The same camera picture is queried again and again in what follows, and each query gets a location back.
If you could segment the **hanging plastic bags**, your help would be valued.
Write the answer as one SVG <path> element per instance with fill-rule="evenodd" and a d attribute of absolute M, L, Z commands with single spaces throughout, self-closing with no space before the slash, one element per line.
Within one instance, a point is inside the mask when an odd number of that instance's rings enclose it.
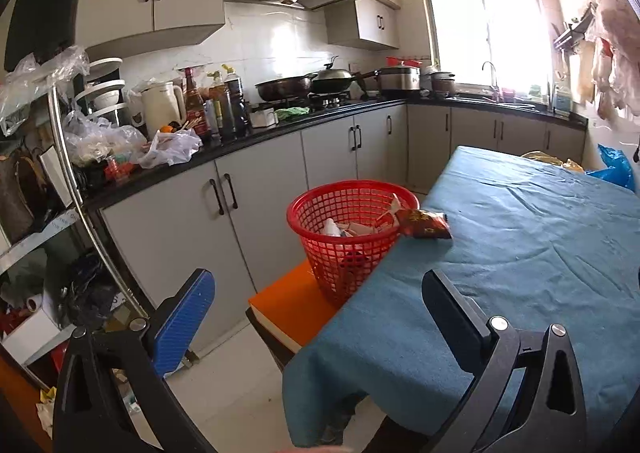
<path fill-rule="evenodd" d="M 591 19 L 573 48 L 570 91 L 602 120 L 639 121 L 639 17 L 628 0 L 590 0 Z"/>

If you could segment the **red torn snack wrapper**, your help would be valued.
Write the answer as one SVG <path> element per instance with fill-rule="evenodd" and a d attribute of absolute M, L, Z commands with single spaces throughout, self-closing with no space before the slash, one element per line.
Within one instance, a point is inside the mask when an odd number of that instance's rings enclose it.
<path fill-rule="evenodd" d="M 393 196 L 390 207 L 378 221 L 415 239 L 452 239 L 445 213 L 404 207 L 397 195 Z"/>

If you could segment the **white red food pouch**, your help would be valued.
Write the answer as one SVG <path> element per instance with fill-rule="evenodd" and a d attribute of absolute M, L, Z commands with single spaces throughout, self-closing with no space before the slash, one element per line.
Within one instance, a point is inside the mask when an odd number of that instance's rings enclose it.
<path fill-rule="evenodd" d="M 336 222 L 333 218 L 328 218 L 324 221 L 320 233 L 331 237 L 359 237 L 373 235 L 381 231 L 381 228 L 366 226 L 359 222 Z"/>

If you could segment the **kitchen window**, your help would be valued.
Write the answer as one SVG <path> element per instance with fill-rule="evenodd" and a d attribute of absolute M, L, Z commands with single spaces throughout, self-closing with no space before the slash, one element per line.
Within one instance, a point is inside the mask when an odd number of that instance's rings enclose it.
<path fill-rule="evenodd" d="M 552 74 L 540 0 L 426 0 L 435 65 L 461 86 L 540 100 Z"/>

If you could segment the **red plastic basket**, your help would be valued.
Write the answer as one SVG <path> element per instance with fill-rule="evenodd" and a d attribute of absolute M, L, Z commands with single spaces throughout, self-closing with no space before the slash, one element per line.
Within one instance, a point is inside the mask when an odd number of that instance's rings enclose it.
<path fill-rule="evenodd" d="M 323 184 L 288 206 L 286 221 L 303 245 L 320 291 L 333 305 L 344 305 L 397 242 L 400 232 L 378 221 L 394 195 L 404 207 L 420 207 L 416 195 L 398 184 L 356 179 Z M 324 236 L 320 231 L 328 218 L 382 231 L 359 237 Z"/>

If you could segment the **dark cooking pot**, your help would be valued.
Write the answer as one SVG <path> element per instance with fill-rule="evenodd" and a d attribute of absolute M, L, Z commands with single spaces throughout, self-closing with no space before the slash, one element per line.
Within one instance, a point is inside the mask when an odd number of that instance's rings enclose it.
<path fill-rule="evenodd" d="M 456 76 L 451 72 L 434 72 L 430 75 L 432 92 L 437 98 L 445 99 L 456 95 Z"/>

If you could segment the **green cloth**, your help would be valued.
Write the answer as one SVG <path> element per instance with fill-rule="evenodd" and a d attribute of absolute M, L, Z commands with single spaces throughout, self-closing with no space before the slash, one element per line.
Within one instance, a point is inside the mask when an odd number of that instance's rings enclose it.
<path fill-rule="evenodd" d="M 280 108 L 274 111 L 279 123 L 292 122 L 309 113 L 310 109 L 307 106 L 289 106 L 288 108 Z"/>

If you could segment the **sauce bottles group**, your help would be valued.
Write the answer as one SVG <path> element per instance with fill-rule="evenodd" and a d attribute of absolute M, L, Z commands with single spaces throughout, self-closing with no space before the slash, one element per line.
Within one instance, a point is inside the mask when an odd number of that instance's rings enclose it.
<path fill-rule="evenodd" d="M 203 142 L 224 143 L 247 136 L 252 130 L 243 94 L 242 80 L 231 65 L 210 72 L 212 82 L 198 87 L 195 69 L 184 68 L 183 101 L 186 128 L 193 129 Z"/>

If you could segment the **black wok with lid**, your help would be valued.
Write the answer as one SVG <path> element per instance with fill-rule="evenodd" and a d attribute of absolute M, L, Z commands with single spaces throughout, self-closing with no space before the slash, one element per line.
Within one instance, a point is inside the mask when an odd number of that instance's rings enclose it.
<path fill-rule="evenodd" d="M 364 98 L 368 98 L 366 80 L 378 76 L 378 70 L 367 73 L 352 73 L 349 70 L 337 69 L 334 62 L 337 56 L 331 58 L 324 68 L 317 73 L 311 73 L 310 92 L 315 95 L 337 95 L 349 89 L 356 83 Z"/>

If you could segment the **white plastic bag on counter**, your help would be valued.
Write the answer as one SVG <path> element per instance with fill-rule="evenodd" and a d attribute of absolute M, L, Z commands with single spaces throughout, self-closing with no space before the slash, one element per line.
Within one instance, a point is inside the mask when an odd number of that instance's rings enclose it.
<path fill-rule="evenodd" d="M 186 164 L 202 145 L 201 138 L 193 129 L 157 132 L 146 150 L 141 148 L 131 154 L 130 162 L 143 169 Z"/>

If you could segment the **lower kitchen cabinets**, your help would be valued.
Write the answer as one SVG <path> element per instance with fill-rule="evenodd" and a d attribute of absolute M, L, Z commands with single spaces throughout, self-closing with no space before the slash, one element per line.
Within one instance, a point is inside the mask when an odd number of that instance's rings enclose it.
<path fill-rule="evenodd" d="M 114 193 L 101 217 L 128 273 L 158 306 L 193 270 L 213 273 L 215 303 L 192 349 L 211 351 L 240 324 L 247 299 L 303 260 L 285 212 L 331 182 L 374 179 L 425 193 L 460 146 L 579 161 L 580 117 L 553 121 L 490 106 L 375 106 L 288 129 L 222 154 L 145 173 Z"/>

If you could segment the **blue plastic bag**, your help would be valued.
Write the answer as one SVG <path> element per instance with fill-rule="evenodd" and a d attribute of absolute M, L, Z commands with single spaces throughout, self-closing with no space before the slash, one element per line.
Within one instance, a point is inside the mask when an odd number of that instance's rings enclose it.
<path fill-rule="evenodd" d="M 616 186 L 620 186 L 631 192 L 636 192 L 634 173 L 624 152 L 605 147 L 603 144 L 598 144 L 598 151 L 604 168 L 587 170 L 586 174 L 609 182 L 610 184 L 616 184 Z"/>

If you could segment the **metal storage rack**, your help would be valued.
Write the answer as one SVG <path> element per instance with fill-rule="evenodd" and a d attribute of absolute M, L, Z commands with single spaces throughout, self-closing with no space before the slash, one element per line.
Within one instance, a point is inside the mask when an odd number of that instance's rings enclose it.
<path fill-rule="evenodd" d="M 99 232 L 96 230 L 96 226 L 89 217 L 88 210 L 86 210 L 86 202 L 78 188 L 72 162 L 70 161 L 70 154 L 68 154 L 64 139 L 61 114 L 61 104 L 64 100 L 60 94 L 60 86 L 55 83 L 52 73 L 43 74 L 39 78 L 46 82 L 47 107 L 53 136 L 53 149 L 58 158 L 58 164 L 60 164 L 67 192 L 70 193 L 72 205 L 68 210 L 64 210 L 64 212 L 52 218 L 41 231 L 25 236 L 20 242 L 4 251 L 1 254 L 1 271 L 8 271 L 32 251 L 80 222 L 84 226 L 88 239 L 96 254 L 98 254 L 100 262 L 103 263 L 106 271 L 110 273 L 111 278 L 119 289 L 119 294 L 116 296 L 117 305 L 128 303 L 134 314 L 139 317 L 147 317 L 149 315 L 148 311 L 143 308 L 130 285 L 120 274 L 111 255 L 108 254 Z M 74 325 L 68 323 L 65 317 L 62 316 L 60 299 L 60 284 L 50 280 L 44 282 L 39 308 L 18 325 L 6 339 L 2 340 L 3 349 L 32 382 L 43 390 L 49 389 L 50 385 L 36 375 L 32 370 L 32 365 L 45 357 L 55 347 L 58 347 L 60 343 L 68 340 L 74 330 Z"/>

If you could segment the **white electric kettle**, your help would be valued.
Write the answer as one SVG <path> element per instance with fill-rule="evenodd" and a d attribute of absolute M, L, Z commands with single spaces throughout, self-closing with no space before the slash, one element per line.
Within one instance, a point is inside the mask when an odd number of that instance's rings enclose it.
<path fill-rule="evenodd" d="M 146 87 L 139 94 L 142 118 L 150 139 L 163 126 L 171 123 L 182 125 L 186 121 L 186 106 L 182 88 L 173 82 L 157 83 Z"/>

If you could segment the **orange stool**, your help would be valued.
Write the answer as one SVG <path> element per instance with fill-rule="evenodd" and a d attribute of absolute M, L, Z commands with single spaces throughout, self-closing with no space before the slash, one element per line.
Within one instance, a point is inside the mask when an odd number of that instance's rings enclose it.
<path fill-rule="evenodd" d="M 307 259 L 248 301 L 245 315 L 283 371 L 337 313 Z"/>

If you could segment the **blue table cloth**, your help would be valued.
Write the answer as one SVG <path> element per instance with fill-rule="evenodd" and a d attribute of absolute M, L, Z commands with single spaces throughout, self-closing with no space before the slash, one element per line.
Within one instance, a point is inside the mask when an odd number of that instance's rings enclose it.
<path fill-rule="evenodd" d="M 558 166 L 461 147 L 424 207 L 446 214 L 451 239 L 402 237 L 285 368 L 292 442 L 318 445 L 364 398 L 402 427 L 439 429 L 471 377 L 424 306 L 422 279 L 434 269 L 519 329 L 566 327 L 587 447 L 600 447 L 639 386 L 638 196 Z"/>

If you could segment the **yellow plastic bag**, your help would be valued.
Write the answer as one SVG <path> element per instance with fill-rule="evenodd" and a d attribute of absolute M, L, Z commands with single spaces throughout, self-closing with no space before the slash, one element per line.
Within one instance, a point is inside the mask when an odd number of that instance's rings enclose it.
<path fill-rule="evenodd" d="M 542 151 L 530 151 L 526 152 L 522 155 L 522 158 L 527 158 L 528 160 L 549 164 L 553 166 L 562 167 L 563 169 L 570 170 L 571 172 L 584 174 L 585 169 L 582 168 L 577 162 L 567 158 L 566 161 L 562 161 L 561 158 L 557 158 L 556 156 L 552 156 Z"/>

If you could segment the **black frying pan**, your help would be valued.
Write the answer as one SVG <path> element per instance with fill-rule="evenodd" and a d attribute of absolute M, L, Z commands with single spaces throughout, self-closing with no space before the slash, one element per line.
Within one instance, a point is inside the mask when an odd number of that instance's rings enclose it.
<path fill-rule="evenodd" d="M 258 96 L 265 102 L 277 102 L 304 98 L 309 94 L 311 82 L 316 74 L 280 77 L 255 85 Z"/>

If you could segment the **silver rice cooker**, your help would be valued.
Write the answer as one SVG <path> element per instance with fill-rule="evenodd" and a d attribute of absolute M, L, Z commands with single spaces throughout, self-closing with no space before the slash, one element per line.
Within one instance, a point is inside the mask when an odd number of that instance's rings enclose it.
<path fill-rule="evenodd" d="M 392 65 L 376 70 L 375 80 L 383 97 L 397 98 L 417 95 L 421 90 L 421 63 L 416 60 L 390 58 Z"/>

